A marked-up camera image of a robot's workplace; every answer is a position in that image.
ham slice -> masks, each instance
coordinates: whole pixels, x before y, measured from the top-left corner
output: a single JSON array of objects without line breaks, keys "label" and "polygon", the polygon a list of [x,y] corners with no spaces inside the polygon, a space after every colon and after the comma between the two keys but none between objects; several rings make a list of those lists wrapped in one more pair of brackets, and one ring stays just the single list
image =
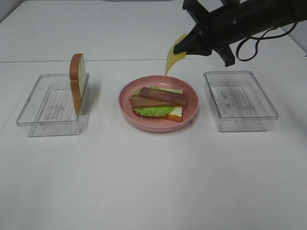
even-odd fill
[{"label": "ham slice", "polygon": [[152,108],[152,107],[162,107],[162,106],[179,106],[172,102],[163,102],[156,99],[141,97],[138,95],[133,95],[129,97],[130,104],[133,108]]},{"label": "ham slice", "polygon": [[188,103],[188,98],[183,94],[164,90],[156,90],[147,87],[143,87],[141,89],[140,96],[164,102],[176,103],[179,105],[186,105]]}]

standing bread slice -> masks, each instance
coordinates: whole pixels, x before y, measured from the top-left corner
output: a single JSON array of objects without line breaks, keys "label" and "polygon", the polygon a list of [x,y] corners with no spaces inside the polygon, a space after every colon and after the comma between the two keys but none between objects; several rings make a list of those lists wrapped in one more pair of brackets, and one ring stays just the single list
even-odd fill
[{"label": "standing bread slice", "polygon": [[74,54],[71,59],[69,77],[71,80],[71,94],[75,113],[80,109],[81,99],[86,84],[86,71],[83,54]]}]

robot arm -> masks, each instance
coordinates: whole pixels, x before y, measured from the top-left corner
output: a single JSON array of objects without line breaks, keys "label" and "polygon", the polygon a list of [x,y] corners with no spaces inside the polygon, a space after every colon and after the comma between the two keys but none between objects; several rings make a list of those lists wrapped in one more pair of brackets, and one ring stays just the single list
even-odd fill
[{"label": "robot arm", "polygon": [[196,25],[174,48],[174,54],[209,56],[216,51],[225,66],[235,63],[229,45],[274,27],[307,20],[307,0],[221,0],[223,6],[208,12],[197,0],[184,0]]}]

transparent box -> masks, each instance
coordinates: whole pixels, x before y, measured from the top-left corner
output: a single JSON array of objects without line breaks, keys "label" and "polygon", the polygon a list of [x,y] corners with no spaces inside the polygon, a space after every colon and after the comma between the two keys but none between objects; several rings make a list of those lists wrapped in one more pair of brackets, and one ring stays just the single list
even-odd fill
[{"label": "transparent box", "polygon": [[267,131],[278,113],[250,71],[206,72],[205,94],[218,131]]},{"label": "transparent box", "polygon": [[86,101],[90,75],[86,84],[79,113],[74,110],[69,74],[39,76],[16,123],[29,137],[75,135],[81,133],[88,120]]}]

white bread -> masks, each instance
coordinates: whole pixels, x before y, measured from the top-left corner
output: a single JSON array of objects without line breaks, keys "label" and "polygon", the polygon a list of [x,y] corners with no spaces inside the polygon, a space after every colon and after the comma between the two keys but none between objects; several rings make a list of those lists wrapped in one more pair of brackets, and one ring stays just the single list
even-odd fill
[{"label": "white bread", "polygon": [[71,94],[75,113],[80,109],[81,99],[86,84],[86,71],[83,54],[74,54],[71,58],[69,77],[71,80]]},{"label": "white bread", "polygon": [[[171,89],[171,90],[170,89],[162,89],[162,90],[168,90],[168,91],[171,91],[171,92],[183,94],[183,90],[180,90],[180,89]],[[132,110],[132,111],[135,115],[141,116],[140,114],[138,114],[134,110]],[[166,120],[170,120],[170,121],[181,122],[182,121],[182,106],[174,107],[173,111],[170,112],[169,114],[165,115],[165,116],[142,116],[142,117],[159,118],[159,119],[166,119]]]}]

